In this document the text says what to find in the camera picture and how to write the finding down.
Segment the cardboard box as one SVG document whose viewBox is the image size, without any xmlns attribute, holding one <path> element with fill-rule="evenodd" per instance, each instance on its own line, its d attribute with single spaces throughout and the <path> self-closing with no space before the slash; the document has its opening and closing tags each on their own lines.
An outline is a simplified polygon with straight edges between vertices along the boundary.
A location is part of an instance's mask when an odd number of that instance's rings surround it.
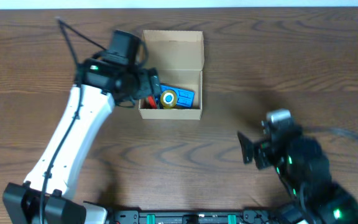
<svg viewBox="0 0 358 224">
<path fill-rule="evenodd" d="M 203 111 L 204 37 L 201 31 L 144 30 L 142 40 L 149 52 L 146 68 L 155 67 L 163 86 L 191 91 L 189 106 L 153 109 L 139 101 L 142 119 L 201 119 Z"/>
</svg>

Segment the red black stapler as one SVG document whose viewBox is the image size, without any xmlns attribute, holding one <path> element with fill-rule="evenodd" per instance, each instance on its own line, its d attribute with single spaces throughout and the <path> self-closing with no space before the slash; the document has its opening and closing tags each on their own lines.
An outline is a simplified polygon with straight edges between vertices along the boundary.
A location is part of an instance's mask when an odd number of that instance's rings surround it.
<svg viewBox="0 0 358 224">
<path fill-rule="evenodd" d="M 158 109 L 158 104 L 156 103 L 154 96 L 148 96 L 147 101 L 152 109 Z"/>
</svg>

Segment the yellow tape roll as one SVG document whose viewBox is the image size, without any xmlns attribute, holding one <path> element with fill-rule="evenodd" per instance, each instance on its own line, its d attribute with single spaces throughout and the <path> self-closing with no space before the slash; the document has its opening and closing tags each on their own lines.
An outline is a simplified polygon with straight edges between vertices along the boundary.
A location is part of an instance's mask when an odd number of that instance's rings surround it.
<svg viewBox="0 0 358 224">
<path fill-rule="evenodd" d="M 177 94 L 173 90 L 165 90 L 160 96 L 160 102 L 165 109 L 172 109 L 177 105 Z"/>
</svg>

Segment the blue whiteboard duster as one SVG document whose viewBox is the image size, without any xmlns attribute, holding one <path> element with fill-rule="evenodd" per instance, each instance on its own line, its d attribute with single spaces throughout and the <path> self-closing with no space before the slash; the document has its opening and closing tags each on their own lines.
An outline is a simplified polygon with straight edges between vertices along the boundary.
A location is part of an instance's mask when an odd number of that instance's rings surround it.
<svg viewBox="0 0 358 224">
<path fill-rule="evenodd" d="M 161 85 L 162 91 L 172 90 L 176 93 L 178 101 L 177 105 L 184 108 L 191 108 L 193 106 L 195 93 L 191 90 L 186 90 L 184 88 L 178 88 L 174 86 Z"/>
</svg>

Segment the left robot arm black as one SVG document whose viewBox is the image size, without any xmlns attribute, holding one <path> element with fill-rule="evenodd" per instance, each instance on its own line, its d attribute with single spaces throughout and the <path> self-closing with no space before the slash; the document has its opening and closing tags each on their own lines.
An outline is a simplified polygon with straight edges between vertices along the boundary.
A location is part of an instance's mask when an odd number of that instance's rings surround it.
<svg viewBox="0 0 358 224">
<path fill-rule="evenodd" d="M 113 222 L 106 207 L 73 197 L 96 134 L 115 107 L 161 94 L 156 69 L 144 67 L 148 56 L 143 40 L 116 30 L 108 49 L 76 64 L 67 106 L 44 153 L 22 184 L 4 190 L 11 222 Z"/>
</svg>

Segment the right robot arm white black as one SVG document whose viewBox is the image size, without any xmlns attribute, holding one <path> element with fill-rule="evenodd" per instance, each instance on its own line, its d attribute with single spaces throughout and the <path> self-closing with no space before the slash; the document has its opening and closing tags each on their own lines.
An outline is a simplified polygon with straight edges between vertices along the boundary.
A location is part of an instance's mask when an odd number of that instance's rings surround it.
<svg viewBox="0 0 358 224">
<path fill-rule="evenodd" d="M 332 178 L 320 143 L 299 124 L 267 123 L 268 136 L 252 142 L 238 133 L 243 161 L 273 167 L 291 202 L 271 212 L 274 223 L 358 223 L 358 201 Z"/>
</svg>

